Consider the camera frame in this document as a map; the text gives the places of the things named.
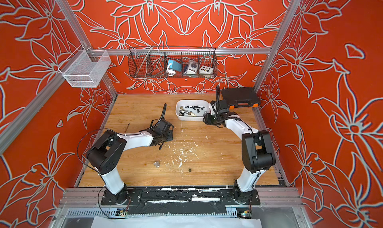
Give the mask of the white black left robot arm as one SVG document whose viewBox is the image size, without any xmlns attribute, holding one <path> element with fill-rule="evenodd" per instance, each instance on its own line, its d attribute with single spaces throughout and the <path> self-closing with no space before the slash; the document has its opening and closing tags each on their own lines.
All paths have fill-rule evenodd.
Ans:
<svg viewBox="0 0 383 228">
<path fill-rule="evenodd" d="M 123 182 L 117 165 L 124 151 L 139 147 L 158 146 L 173 140 L 174 126 L 166 121 L 167 104 L 164 104 L 161 116 L 151 121 L 148 128 L 136 133 L 118 133 L 110 129 L 102 129 L 104 133 L 85 153 L 89 167 L 96 171 L 104 181 L 105 196 L 111 204 L 123 205 L 131 201 L 128 188 Z"/>
</svg>

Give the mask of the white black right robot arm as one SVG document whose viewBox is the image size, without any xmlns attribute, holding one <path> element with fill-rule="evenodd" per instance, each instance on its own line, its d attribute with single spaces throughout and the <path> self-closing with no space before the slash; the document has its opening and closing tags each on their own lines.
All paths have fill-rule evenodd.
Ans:
<svg viewBox="0 0 383 228">
<path fill-rule="evenodd" d="M 246 204 L 255 196 L 253 186 L 276 164 L 269 132 L 253 128 L 232 111 L 234 108 L 256 108 L 260 105 L 260 99 L 251 87 L 220 89 L 217 85 L 215 100 L 210 103 L 209 112 L 202 119 L 206 125 L 227 128 L 241 139 L 244 168 L 232 187 L 232 197 L 240 205 Z"/>
</svg>

